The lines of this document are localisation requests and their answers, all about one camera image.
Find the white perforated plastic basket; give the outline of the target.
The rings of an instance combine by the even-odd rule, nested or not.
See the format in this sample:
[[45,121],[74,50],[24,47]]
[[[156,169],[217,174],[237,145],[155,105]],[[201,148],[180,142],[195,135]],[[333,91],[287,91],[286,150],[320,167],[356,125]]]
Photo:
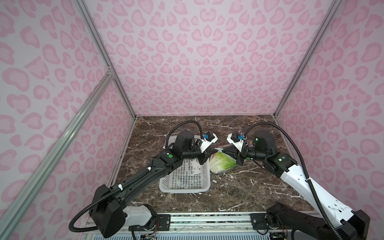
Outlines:
[[160,179],[159,188],[164,193],[189,194],[206,192],[209,190],[210,173],[209,159],[205,164],[200,165],[197,159],[180,159],[172,153],[172,146],[176,137],[169,138],[169,145],[166,148],[166,160],[169,161],[171,172]]

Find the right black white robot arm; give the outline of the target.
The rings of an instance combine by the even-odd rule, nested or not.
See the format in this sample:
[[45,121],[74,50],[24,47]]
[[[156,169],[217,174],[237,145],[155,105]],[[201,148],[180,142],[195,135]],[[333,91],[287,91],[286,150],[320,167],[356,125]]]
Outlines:
[[269,226],[291,227],[317,240],[366,240],[370,217],[362,210],[354,211],[309,177],[302,166],[287,153],[278,152],[275,137],[268,131],[258,131],[254,144],[248,146],[245,136],[229,134],[229,147],[223,153],[236,159],[260,161],[265,169],[295,189],[320,215],[314,217],[274,204],[267,210]]

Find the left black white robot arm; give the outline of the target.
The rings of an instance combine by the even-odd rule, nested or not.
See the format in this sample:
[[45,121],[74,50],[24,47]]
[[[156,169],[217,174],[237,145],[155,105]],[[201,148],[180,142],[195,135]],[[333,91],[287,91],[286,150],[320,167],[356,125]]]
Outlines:
[[207,132],[196,139],[193,132],[184,130],[173,143],[168,143],[162,152],[152,158],[148,167],[120,184],[97,188],[93,206],[89,210],[96,229],[104,238],[109,238],[126,225],[128,220],[136,220],[137,217],[125,209],[139,193],[179,168],[185,160],[197,159],[203,165],[215,153],[211,145],[217,140],[213,132]]

